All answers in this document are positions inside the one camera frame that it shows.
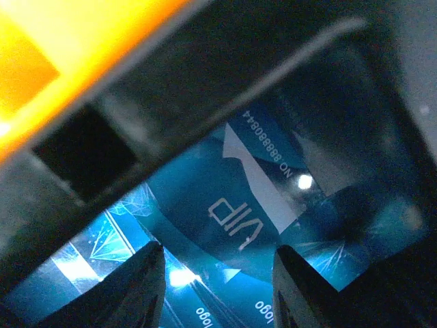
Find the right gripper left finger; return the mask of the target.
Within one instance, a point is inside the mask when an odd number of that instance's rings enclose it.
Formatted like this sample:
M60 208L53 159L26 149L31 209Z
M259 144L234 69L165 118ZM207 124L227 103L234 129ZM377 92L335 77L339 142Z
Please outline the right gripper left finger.
M150 241L36 327L158 327L165 288L164 249Z

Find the blue VIP card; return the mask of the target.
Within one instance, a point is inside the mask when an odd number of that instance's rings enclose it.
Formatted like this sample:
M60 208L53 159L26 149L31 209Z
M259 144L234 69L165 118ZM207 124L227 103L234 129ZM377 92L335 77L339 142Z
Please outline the blue VIP card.
M429 232L411 200L373 182L327 195L295 137L262 102L174 158L147 185L186 238L264 281L276 248L289 245L341 290Z

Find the yellow bin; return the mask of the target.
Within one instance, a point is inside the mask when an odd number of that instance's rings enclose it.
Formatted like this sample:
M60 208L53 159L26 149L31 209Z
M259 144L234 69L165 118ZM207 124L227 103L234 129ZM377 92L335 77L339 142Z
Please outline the yellow bin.
M9 159L185 1L2 1L1 159Z

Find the black bin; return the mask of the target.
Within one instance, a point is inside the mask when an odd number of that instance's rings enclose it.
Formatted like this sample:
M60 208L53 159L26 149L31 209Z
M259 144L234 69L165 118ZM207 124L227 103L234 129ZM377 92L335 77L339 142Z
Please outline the black bin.
M373 182L412 201L428 234L345 288L358 327L435 327L435 1L196 1L171 18L1 170L1 326L36 327L7 295L256 102L327 195Z

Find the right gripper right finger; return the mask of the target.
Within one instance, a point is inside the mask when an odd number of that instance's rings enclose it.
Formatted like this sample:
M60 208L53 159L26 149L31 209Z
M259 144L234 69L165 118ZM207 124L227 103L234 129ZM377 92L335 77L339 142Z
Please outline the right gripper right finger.
M275 251L272 285L275 327L358 327L354 290L333 288L289 245Z

